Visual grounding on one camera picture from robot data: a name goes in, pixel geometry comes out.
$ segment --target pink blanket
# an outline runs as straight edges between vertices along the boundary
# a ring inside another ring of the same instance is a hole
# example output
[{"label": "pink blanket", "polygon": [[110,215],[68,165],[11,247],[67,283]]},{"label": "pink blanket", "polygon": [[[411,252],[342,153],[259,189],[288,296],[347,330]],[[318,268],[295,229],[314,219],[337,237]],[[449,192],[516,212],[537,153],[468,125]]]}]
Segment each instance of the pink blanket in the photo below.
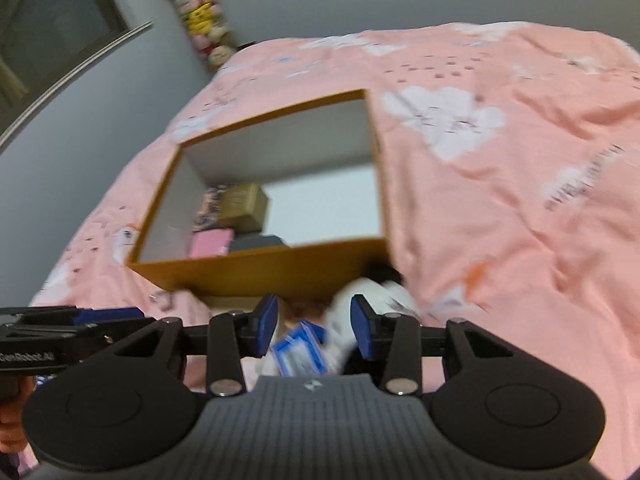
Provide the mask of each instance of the pink blanket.
[{"label": "pink blanket", "polygon": [[594,464],[626,478],[640,462],[640,56],[599,33],[453,24],[243,50],[122,171],[33,303],[206,322],[122,265],[176,143],[359,88],[424,322],[467,317],[588,384],[607,410]]}]

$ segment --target pink box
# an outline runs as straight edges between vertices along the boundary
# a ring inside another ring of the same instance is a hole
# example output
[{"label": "pink box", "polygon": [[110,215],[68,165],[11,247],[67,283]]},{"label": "pink box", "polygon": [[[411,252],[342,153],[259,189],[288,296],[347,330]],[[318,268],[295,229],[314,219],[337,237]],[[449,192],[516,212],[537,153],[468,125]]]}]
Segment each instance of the pink box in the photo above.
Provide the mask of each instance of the pink box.
[{"label": "pink box", "polygon": [[233,229],[211,229],[194,233],[191,239],[190,258],[224,256],[229,252],[229,244],[234,239]]}]

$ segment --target gray ribbed panel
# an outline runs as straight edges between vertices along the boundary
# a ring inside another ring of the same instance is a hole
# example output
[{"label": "gray ribbed panel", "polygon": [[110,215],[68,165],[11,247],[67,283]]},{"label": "gray ribbed panel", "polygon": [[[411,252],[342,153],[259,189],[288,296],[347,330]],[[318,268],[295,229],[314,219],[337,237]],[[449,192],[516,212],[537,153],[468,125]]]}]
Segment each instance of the gray ribbed panel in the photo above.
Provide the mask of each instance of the gray ribbed panel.
[{"label": "gray ribbed panel", "polygon": [[152,462],[117,473],[33,480],[602,480],[586,462],[541,473],[481,463],[444,440],[417,399],[393,397],[368,376],[260,378],[235,399],[209,402],[193,431]]}]

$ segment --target window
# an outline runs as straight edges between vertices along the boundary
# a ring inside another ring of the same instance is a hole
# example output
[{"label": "window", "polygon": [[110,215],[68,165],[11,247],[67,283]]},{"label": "window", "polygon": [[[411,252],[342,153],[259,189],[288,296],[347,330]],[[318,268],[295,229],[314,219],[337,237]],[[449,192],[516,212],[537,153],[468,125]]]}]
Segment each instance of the window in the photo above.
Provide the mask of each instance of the window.
[{"label": "window", "polygon": [[0,0],[0,134],[126,29],[113,0]]}]

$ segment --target human hand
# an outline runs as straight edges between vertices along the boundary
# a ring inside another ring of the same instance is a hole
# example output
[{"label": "human hand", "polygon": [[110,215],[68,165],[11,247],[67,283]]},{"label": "human hand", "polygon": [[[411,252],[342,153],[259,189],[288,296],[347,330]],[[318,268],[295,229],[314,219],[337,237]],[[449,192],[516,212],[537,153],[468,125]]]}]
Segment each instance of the human hand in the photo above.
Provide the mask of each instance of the human hand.
[{"label": "human hand", "polygon": [[20,453],[27,447],[27,438],[22,428],[22,409],[35,387],[35,377],[17,378],[20,393],[17,397],[0,404],[0,452]]}]

